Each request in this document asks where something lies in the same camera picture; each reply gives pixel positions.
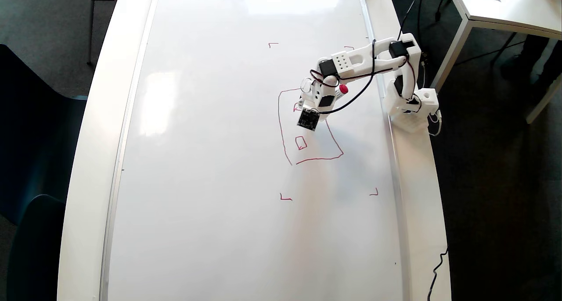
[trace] whiteboard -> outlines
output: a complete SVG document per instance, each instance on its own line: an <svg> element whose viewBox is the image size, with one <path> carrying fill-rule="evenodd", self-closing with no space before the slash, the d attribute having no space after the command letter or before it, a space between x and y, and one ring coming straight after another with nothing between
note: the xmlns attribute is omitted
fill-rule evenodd
<svg viewBox="0 0 562 301"><path fill-rule="evenodd" d="M403 299L375 83L314 133L295 125L317 59L370 42L361 1L153 0L145 35L106 298Z"/></svg>

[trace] whiteboard frame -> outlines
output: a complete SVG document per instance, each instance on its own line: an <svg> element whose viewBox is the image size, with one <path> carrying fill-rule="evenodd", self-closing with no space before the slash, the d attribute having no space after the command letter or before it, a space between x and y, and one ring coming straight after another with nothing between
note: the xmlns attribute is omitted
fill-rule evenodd
<svg viewBox="0 0 562 301"><path fill-rule="evenodd" d="M131 79L131 87L127 97L127 105L125 107L125 115L123 117L123 124L121 127L121 136L117 149L117 159L115 162L113 184L111 185L111 193L109 205L107 207L106 218L106 231L104 236L104 249L102 251L102 267L100 275L100 300L107 301L107 293L109 287L109 264L111 260L111 244L113 241L113 230L115 227L115 213L117 211L117 198L119 193L119 182L121 181L121 171L123 170L123 158L125 157L125 147L127 143L127 136L129 135L129 125L131 122L131 115L133 113L133 105L137 94L138 83L141 78L142 63L144 61L144 53L148 45L148 38L150 37L150 30L156 14L156 7L158 0L150 2L146 24L140 39L140 47L135 62L135 69L133 71L133 78Z"/></svg>
<svg viewBox="0 0 562 301"><path fill-rule="evenodd" d="M366 0L360 0L361 9L363 11L363 18L365 21L365 27L367 30L367 35L369 40L375 39L373 25L371 23L371 18L369 17L369 11L367 8ZM117 157L114 168L113 183L111 185L110 199L107 208L107 218L106 218L106 228L104 234L104 247L102 251L102 265L101 265L101 275L100 275L100 300L108 301L108 284L109 284L109 271L111 262L111 245L113 240L113 231L115 226L115 215L117 210L117 199L119 194L119 183L121 180L121 171L123 159L125 156L125 147L127 142L127 137L129 133L130 120L133 113L134 101L137 93L138 83L141 76L142 64L144 61L144 55L146 53L146 47L148 44L148 39L150 37L150 31L152 28L152 23L154 21L154 16L156 14L156 9L158 6L158 0L151 0L150 7L148 10L148 15L146 19L146 24L144 25L142 38L140 41L140 47L137 55L137 60L135 62L135 67L133 71L133 77L130 84L129 94L127 98L127 103L125 107L125 114L123 118L123 123L121 127L121 135L119 139ZM382 99L385 97L385 81L382 75L375 76L377 80L377 88L379 91L379 97L381 102L381 110L383 117L386 116L387 122L385 122L385 132L387 139L387 147L391 164L391 175L393 181L393 191L395 195L396 203L396 217L399 233L399 246L400 246L400 259L401 259L401 272L402 272L402 299L407 301L410 298L410 259L409 259L409 243L408 243L408 233L407 233L407 223L406 215L403 207L403 199L400 187L400 168L398 163L398 155L396 153L395 139L392 132L391 119L388 113L385 111L382 105Z"/></svg>

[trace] gray carpet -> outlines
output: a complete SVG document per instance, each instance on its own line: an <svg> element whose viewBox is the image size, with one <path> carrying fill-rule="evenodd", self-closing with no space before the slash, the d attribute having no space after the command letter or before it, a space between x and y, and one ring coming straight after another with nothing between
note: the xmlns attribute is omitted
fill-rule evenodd
<svg viewBox="0 0 562 301"><path fill-rule="evenodd" d="M411 0L393 1L402 18ZM421 39L417 5L404 28L430 55L426 85L460 24L452 3L435 23L438 2L423 0ZM113 6L96 4L94 59ZM0 43L56 91L86 95L93 76L86 65L89 10L90 0L0 0ZM474 29L459 61L498 49L509 35ZM513 42L523 39L517 35ZM508 49L493 67L494 55L456 66L440 93L444 123L441 135L433 138L433 152L456 301L560 300L561 95L526 125L528 82L506 82L498 72L500 63L520 51L521 46ZM545 60L537 63L535 75ZM0 218L0 301L14 230Z"/></svg>

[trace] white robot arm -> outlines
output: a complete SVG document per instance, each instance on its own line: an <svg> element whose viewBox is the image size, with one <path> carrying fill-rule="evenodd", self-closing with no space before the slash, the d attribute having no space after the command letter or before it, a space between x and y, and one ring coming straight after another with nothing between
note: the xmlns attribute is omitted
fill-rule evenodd
<svg viewBox="0 0 562 301"><path fill-rule="evenodd" d="M390 51L392 59L376 58L386 50ZM400 41L394 38L373 41L360 49L321 57L317 69L310 70L311 77L301 84L299 107L302 112L297 125L314 131L317 123L330 113L357 99L371 83L373 75L394 71L395 79L389 83L384 100L393 124L411 133L427 127L428 115L437 114L439 119L441 113L438 113L435 89L415 90L421 53L414 36L405 33ZM335 102L348 92L346 83L363 77L369 77L367 85L353 99L334 109Z"/></svg>

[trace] white table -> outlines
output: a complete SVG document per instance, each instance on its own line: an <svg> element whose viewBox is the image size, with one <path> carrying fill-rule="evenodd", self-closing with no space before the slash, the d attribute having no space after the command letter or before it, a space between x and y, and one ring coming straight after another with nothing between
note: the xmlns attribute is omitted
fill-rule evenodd
<svg viewBox="0 0 562 301"><path fill-rule="evenodd" d="M440 91L472 28L499 29L562 39L562 0L452 0L462 22L431 87ZM560 78L542 101L527 115L527 123L538 116L560 89Z"/></svg>
<svg viewBox="0 0 562 301"><path fill-rule="evenodd" d="M123 117L151 0L118 0L100 54L82 123L68 191L59 264L58 300L100 297L108 205L116 177ZM377 39L395 36L391 0L366 0ZM391 76L385 76L386 82ZM409 299L427 298L432 269L447 247L437 173L427 133L394 129L406 217ZM432 300L450 300L448 257Z"/></svg>

